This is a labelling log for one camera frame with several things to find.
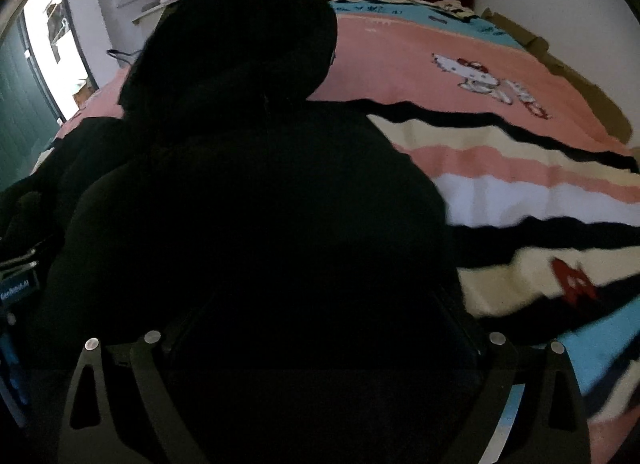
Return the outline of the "black large jacket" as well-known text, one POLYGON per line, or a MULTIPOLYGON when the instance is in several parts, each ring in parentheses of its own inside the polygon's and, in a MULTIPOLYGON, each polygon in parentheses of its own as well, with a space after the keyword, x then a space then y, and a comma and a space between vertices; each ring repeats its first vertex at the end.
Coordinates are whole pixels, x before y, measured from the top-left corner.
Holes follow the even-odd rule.
POLYGON ((326 0, 186 0, 122 86, 1 194, 39 286, 11 336, 28 412, 3 462, 53 463, 91 337, 157 329, 193 463, 471 463, 477 350, 435 184, 366 102, 319 102, 326 0))

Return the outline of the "striped Hello Kitty bedspread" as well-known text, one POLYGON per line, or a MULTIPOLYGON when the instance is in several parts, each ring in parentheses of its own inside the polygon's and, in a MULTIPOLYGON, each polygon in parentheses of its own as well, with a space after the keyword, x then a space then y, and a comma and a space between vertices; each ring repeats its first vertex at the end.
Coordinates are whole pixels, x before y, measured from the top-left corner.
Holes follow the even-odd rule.
POLYGON ((591 428, 639 419, 639 170, 529 56, 389 15, 337 11, 319 102, 366 102, 430 179, 478 349, 494 331, 568 350, 591 428))

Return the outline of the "olive brown bed edge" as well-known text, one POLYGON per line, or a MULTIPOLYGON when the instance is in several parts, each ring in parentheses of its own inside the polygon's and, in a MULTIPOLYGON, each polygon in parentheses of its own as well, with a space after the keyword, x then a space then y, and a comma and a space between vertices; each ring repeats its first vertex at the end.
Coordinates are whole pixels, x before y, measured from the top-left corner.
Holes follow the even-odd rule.
POLYGON ((492 12, 490 8, 486 8, 482 13, 482 18, 504 30, 529 54, 532 54, 541 64, 544 64, 551 74, 566 79, 582 94, 593 114, 605 127, 606 132, 625 145, 629 143, 632 127, 622 110, 596 84, 553 56, 549 52, 549 42, 546 39, 533 34, 518 23, 512 22, 506 16, 492 12))

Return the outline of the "dark green door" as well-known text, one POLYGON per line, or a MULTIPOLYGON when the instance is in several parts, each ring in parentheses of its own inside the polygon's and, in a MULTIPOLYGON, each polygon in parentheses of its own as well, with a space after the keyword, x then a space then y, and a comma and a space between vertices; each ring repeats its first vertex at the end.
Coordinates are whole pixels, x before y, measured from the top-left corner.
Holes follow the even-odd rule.
POLYGON ((6 189, 27 177, 58 133, 61 117, 44 85, 18 16, 1 43, 0 184, 6 189))

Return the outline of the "white wall shelf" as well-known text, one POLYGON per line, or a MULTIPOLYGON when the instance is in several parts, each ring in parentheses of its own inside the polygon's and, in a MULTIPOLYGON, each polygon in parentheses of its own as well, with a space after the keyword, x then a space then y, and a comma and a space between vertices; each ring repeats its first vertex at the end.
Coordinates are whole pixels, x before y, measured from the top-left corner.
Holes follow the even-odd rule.
POLYGON ((163 10, 167 8, 168 5, 171 4, 171 2, 172 0, 158 0, 155 4, 149 4, 145 10, 143 10, 139 15, 131 20, 131 23, 133 23, 134 25, 139 25, 145 17, 148 17, 151 14, 163 12, 163 10))

